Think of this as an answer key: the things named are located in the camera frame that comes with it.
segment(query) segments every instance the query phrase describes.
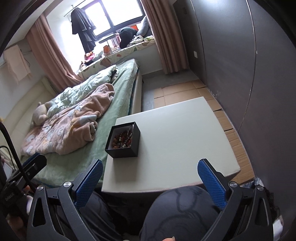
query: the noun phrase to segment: window frame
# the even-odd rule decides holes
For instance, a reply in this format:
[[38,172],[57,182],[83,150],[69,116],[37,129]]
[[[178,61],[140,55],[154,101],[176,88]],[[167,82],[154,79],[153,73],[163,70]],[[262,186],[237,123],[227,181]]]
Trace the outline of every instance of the window frame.
[[94,0],[94,1],[90,2],[89,4],[85,5],[84,7],[82,7],[82,9],[83,9],[83,10],[86,10],[87,8],[89,8],[89,7],[91,7],[92,5],[94,5],[95,3],[100,3],[100,5],[102,6],[102,9],[103,9],[103,11],[104,11],[104,13],[105,13],[105,16],[106,16],[106,18],[107,18],[107,20],[108,20],[108,22],[109,22],[110,29],[108,29],[108,30],[106,30],[106,31],[104,31],[104,32],[102,32],[102,33],[96,35],[97,39],[99,40],[99,39],[101,39],[102,37],[105,37],[105,36],[107,36],[107,35],[109,35],[109,34],[115,34],[115,33],[117,33],[117,31],[118,31],[119,29],[122,29],[122,28],[124,28],[124,27],[126,27],[126,26],[130,26],[130,25],[133,25],[133,24],[136,24],[136,23],[139,23],[139,22],[142,21],[142,19],[145,17],[146,14],[145,14],[145,12],[144,12],[144,9],[143,9],[143,6],[142,6],[141,1],[140,1],[140,0],[136,0],[136,1],[137,1],[138,5],[139,5],[139,7],[140,7],[141,12],[142,12],[143,15],[140,16],[140,17],[137,17],[137,18],[130,19],[130,20],[125,21],[125,22],[123,22],[123,23],[120,23],[120,24],[118,24],[118,25],[113,25],[112,20],[111,20],[109,14],[108,14],[108,12],[107,12],[107,10],[106,10],[106,8],[105,8],[103,2],[102,2],[102,0]]

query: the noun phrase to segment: black box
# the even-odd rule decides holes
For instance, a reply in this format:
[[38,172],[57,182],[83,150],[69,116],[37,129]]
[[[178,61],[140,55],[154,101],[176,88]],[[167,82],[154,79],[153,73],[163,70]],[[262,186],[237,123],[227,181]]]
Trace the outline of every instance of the black box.
[[[114,137],[125,130],[128,131],[132,125],[134,125],[134,128],[133,128],[131,147],[114,149],[112,147],[112,142],[114,140]],[[140,130],[135,122],[112,126],[108,140],[107,140],[105,151],[113,158],[135,157],[135,156],[138,156],[139,140],[140,140]]]

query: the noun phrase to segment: pink blanket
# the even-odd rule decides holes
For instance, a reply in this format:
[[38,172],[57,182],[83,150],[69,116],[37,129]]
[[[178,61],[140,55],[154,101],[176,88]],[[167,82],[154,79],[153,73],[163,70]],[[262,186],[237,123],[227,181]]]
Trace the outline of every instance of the pink blanket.
[[113,85],[103,84],[80,103],[55,114],[43,126],[33,128],[21,146],[21,154],[65,155],[93,141],[98,126],[96,119],[109,108],[114,93]]

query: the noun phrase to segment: person's leg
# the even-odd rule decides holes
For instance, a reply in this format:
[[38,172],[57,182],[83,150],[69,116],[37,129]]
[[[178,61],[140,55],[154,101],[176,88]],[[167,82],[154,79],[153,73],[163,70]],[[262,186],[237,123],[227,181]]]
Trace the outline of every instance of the person's leg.
[[198,241],[211,227],[219,209],[204,189],[196,186],[166,191],[152,204],[140,232],[141,241]]
[[[112,217],[109,214],[106,203],[101,196],[93,192],[85,207],[79,209],[84,222],[92,230],[94,235],[100,241],[122,241],[122,237],[115,230]],[[75,240],[67,219],[60,206],[57,207],[57,213],[61,221],[62,229],[70,240]]]

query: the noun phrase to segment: bed headboard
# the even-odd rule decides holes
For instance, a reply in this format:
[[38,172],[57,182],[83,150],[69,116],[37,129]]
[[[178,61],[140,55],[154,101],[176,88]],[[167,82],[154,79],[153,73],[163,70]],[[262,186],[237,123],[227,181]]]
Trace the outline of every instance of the bed headboard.
[[[45,103],[53,99],[57,94],[50,86],[47,78],[44,76],[35,84],[13,107],[8,116],[4,119],[5,125],[18,157],[20,158],[20,147],[23,139],[30,130],[31,119],[38,102]],[[0,133],[0,145],[7,146],[7,143]],[[5,149],[1,152],[7,156]]]

